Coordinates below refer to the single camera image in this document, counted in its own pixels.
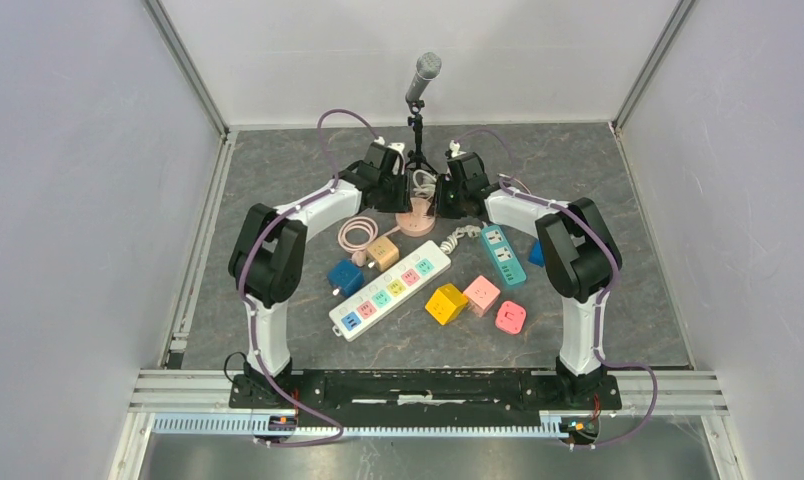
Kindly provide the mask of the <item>beige cube plug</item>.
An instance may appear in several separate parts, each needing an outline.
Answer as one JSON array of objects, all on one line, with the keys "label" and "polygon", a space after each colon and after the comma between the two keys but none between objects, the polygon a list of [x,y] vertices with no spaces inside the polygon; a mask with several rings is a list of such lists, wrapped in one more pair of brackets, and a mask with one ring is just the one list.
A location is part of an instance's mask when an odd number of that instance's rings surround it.
[{"label": "beige cube plug", "polygon": [[378,237],[366,248],[367,267],[384,272],[400,258],[398,247],[386,236]]}]

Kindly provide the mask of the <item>blue cube plug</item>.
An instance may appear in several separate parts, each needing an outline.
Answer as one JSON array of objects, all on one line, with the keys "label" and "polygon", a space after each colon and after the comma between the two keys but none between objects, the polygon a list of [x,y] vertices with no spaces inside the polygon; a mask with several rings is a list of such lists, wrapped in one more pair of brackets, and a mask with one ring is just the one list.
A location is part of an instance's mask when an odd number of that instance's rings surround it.
[{"label": "blue cube plug", "polygon": [[364,285],[363,272],[349,259],[338,262],[327,273],[326,278],[332,288],[333,296],[348,298]]}]

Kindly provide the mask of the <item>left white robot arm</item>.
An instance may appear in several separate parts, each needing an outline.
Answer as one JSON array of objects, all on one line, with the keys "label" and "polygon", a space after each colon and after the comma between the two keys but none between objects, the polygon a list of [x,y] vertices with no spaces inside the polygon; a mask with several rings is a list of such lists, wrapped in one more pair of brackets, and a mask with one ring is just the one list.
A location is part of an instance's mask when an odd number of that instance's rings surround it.
[{"label": "left white robot arm", "polygon": [[282,374],[291,364],[287,310],[301,281],[308,241],[365,210],[409,212],[410,175],[403,148],[402,143],[378,139],[363,159],[316,191],[283,205],[258,203],[248,210],[227,269],[247,311],[248,363],[260,373],[253,392],[266,406],[280,407],[292,394],[292,381]]}]

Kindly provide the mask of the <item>yellow cube plug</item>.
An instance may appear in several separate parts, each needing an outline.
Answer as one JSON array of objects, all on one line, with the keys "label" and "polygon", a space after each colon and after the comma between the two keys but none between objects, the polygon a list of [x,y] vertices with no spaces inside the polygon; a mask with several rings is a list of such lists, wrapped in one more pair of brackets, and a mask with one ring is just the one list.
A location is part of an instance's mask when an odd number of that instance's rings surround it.
[{"label": "yellow cube plug", "polygon": [[452,283],[438,287],[425,304],[426,311],[440,325],[455,320],[467,307],[468,298]]}]

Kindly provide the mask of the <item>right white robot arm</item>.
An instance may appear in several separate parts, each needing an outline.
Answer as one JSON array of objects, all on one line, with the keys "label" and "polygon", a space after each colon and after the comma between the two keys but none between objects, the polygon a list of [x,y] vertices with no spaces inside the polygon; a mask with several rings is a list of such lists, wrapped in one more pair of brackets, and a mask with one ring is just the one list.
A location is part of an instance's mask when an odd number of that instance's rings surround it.
[{"label": "right white robot arm", "polygon": [[604,310],[619,279],[622,256],[592,200],[555,201],[489,180],[478,154],[449,153],[438,177],[435,214],[475,217],[535,236],[546,275],[561,295],[563,340],[557,365],[568,371],[555,382],[558,400],[580,408],[596,393],[590,374],[603,365]]}]

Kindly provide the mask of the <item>pink cube plug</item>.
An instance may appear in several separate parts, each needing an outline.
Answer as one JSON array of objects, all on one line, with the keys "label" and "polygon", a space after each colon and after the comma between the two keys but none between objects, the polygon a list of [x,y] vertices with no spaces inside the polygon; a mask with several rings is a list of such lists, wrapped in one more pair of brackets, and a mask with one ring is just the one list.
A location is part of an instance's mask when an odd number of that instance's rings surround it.
[{"label": "pink cube plug", "polygon": [[477,276],[464,290],[468,307],[477,317],[483,317],[497,302],[501,291],[485,276]]}]

